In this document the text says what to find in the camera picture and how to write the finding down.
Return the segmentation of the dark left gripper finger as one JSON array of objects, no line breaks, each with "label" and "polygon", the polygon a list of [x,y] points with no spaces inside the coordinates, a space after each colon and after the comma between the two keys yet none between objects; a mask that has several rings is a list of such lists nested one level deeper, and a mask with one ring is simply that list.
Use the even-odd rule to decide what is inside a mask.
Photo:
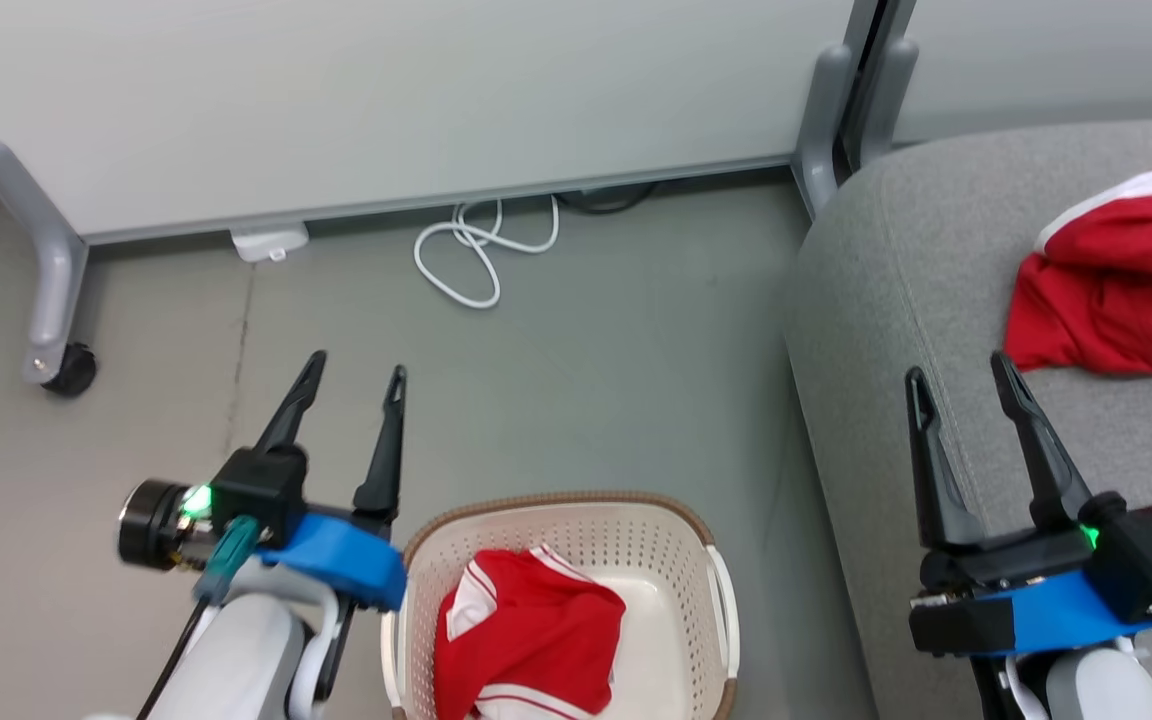
[{"label": "dark left gripper finger", "polygon": [[320,387],[326,367],[326,357],[328,357],[326,350],[316,350],[308,356],[306,364],[291,382],[291,388],[285,393],[275,414],[262,430],[255,450],[260,454],[305,455],[297,437],[306,411],[314,406],[317,389]]},{"label": "dark left gripper finger", "polygon": [[381,402],[381,429],[367,473],[353,495],[355,515],[376,523],[393,523],[401,505],[407,384],[407,367],[394,366]]}]

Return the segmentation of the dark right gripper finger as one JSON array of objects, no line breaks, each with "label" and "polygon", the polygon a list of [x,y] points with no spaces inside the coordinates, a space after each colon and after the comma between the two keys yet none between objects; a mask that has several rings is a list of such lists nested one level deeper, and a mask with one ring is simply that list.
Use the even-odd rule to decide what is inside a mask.
[{"label": "dark right gripper finger", "polygon": [[905,414],[914,470],[916,523],[922,547],[954,550],[983,541],[980,520],[969,511],[941,439],[941,415],[920,366],[904,378]]},{"label": "dark right gripper finger", "polygon": [[1030,520],[1039,530],[1078,530],[1079,510],[1092,497],[1087,483],[1011,357],[992,353],[990,365],[998,401],[1018,434],[1032,488]]}]

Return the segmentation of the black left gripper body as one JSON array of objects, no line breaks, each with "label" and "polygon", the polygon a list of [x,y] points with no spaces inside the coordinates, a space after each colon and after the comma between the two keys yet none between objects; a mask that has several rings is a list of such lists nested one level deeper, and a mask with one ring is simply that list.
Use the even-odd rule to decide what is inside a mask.
[{"label": "black left gripper body", "polygon": [[280,548],[305,520],[306,455],[238,448],[209,483],[147,479],[132,488],[118,516],[118,558],[156,571],[204,570],[232,520],[262,524],[255,551]]}]

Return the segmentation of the red garment with label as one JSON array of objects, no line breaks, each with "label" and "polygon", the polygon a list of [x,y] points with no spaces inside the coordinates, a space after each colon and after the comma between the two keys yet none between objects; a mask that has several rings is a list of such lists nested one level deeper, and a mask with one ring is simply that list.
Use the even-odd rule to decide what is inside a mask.
[{"label": "red garment with label", "polygon": [[1024,372],[1152,376],[1152,170],[1039,232],[1011,291],[1005,353]]}]

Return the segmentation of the red garment with white sleeve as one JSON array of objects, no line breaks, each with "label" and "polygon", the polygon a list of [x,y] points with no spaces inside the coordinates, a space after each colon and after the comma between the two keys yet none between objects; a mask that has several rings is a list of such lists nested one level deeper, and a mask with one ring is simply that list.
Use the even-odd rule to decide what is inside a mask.
[{"label": "red garment with white sleeve", "polygon": [[593,720],[623,619],[620,594],[547,544],[475,553],[435,619],[435,720]]}]

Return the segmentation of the grey fabric sofa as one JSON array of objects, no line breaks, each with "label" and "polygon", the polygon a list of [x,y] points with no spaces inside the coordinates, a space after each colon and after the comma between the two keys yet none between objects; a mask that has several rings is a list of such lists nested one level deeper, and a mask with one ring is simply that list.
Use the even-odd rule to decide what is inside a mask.
[{"label": "grey fabric sofa", "polygon": [[1044,225],[1152,169],[1152,120],[942,138],[884,156],[814,217],[785,325],[879,720],[982,720],[972,670],[916,651],[923,558],[908,414],[910,366],[932,384],[952,470],[987,532],[1030,525],[1018,438],[990,355]]}]

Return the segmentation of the white power adapter box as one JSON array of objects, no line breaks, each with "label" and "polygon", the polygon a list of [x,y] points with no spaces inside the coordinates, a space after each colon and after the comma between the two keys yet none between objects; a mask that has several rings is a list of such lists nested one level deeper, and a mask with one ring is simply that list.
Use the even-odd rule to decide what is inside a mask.
[{"label": "white power adapter box", "polygon": [[282,263],[310,241],[306,223],[243,225],[229,229],[238,259],[248,264]]}]

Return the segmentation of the black caster wheel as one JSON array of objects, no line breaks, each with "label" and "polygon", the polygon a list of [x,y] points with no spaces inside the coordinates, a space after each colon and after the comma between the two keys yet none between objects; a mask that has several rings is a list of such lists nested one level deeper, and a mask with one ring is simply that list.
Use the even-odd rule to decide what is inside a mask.
[{"label": "black caster wheel", "polygon": [[54,378],[41,382],[41,388],[56,397],[79,397],[99,373],[99,363],[92,348],[84,343],[73,342],[65,347],[60,369]]}]

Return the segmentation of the long grey partition foot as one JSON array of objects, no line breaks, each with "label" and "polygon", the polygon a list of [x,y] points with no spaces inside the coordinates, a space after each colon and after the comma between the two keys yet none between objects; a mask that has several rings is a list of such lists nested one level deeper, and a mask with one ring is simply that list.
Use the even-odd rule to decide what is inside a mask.
[{"label": "long grey partition foot", "polygon": [[0,142],[0,200],[31,240],[37,262],[35,301],[26,334],[26,382],[47,382],[60,369],[81,297],[90,247],[74,229],[26,165]]}]

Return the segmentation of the cream perforated laundry basket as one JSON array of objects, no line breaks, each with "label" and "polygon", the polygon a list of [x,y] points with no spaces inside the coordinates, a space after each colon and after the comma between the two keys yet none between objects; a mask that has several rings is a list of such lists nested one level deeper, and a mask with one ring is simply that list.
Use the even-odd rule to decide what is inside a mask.
[{"label": "cream perforated laundry basket", "polygon": [[422,526],[403,552],[402,609],[381,617],[392,720],[435,720],[435,611],[468,561],[541,544],[626,602],[598,720],[730,720],[741,661],[730,571],[690,507],[631,491],[498,498]]}]

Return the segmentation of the white partition panel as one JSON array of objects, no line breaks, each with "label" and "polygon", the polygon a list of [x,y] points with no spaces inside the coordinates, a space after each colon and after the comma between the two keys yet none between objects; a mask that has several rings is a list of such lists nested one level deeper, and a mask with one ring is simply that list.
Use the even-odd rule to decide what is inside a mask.
[{"label": "white partition panel", "polygon": [[887,0],[849,135],[882,50],[919,47],[893,150],[972,132],[1152,119],[1152,0]]},{"label": "white partition panel", "polygon": [[873,0],[0,0],[0,143],[94,243],[782,162]]}]

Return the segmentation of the short grey partition foot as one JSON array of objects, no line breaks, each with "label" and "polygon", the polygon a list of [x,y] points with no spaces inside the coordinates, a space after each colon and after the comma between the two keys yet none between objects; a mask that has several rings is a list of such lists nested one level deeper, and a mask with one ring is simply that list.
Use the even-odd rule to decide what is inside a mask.
[{"label": "short grey partition foot", "polygon": [[904,36],[884,47],[870,88],[867,114],[861,123],[861,167],[890,154],[900,111],[918,56],[919,47]]},{"label": "short grey partition foot", "polygon": [[810,220],[835,196],[835,141],[852,86],[852,50],[846,44],[820,51],[791,156],[791,173]]}]

